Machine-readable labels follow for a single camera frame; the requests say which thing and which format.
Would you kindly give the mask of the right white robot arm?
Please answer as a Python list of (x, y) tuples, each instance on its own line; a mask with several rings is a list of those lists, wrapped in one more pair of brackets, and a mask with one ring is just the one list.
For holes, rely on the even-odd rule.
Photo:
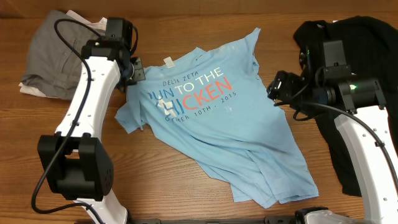
[(299, 61), (301, 75), (277, 72), (268, 97), (302, 113), (304, 121), (335, 113), (333, 127), (344, 140), (361, 190), (361, 223), (397, 223), (397, 154), (378, 79), (351, 71), (340, 40), (307, 45)]

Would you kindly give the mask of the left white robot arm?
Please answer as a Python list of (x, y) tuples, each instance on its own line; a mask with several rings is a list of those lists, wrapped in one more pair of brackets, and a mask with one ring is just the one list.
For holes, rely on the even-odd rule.
[(114, 167), (101, 142), (104, 117), (114, 89), (145, 79), (140, 57), (134, 57), (137, 28), (110, 17), (105, 33), (77, 51), (81, 74), (70, 107), (53, 135), (42, 135), (37, 150), (44, 169), (30, 201), (39, 214), (83, 207), (94, 223), (132, 223), (112, 190)]

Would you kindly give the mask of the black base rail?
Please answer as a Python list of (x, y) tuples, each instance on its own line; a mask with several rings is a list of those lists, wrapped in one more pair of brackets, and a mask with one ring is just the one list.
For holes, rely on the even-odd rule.
[(264, 218), (233, 218), (207, 220), (131, 220), (132, 224), (296, 224), (293, 215), (268, 216)]

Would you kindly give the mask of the light blue printed t-shirt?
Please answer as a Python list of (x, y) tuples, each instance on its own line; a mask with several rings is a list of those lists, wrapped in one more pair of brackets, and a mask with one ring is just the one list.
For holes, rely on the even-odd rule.
[(235, 202), (264, 208), (319, 192), (285, 113), (267, 97), (254, 49), (260, 29), (217, 49), (195, 48), (167, 65), (145, 68), (127, 89), (116, 120), (155, 137), (227, 182)]

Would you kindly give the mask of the black t-shirt white logo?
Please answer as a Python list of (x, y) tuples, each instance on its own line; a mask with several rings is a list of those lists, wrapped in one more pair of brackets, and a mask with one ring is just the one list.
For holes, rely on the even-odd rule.
[[(369, 16), (355, 16), (334, 23), (306, 21), (295, 31), (294, 40), (301, 50), (326, 40), (342, 41), (353, 76), (379, 81), (386, 99), (389, 132), (392, 142), (397, 144), (397, 29)], [(317, 116), (315, 121), (328, 144), (342, 192), (359, 197), (358, 180), (345, 142), (336, 129), (335, 118), (336, 114), (327, 113)]]

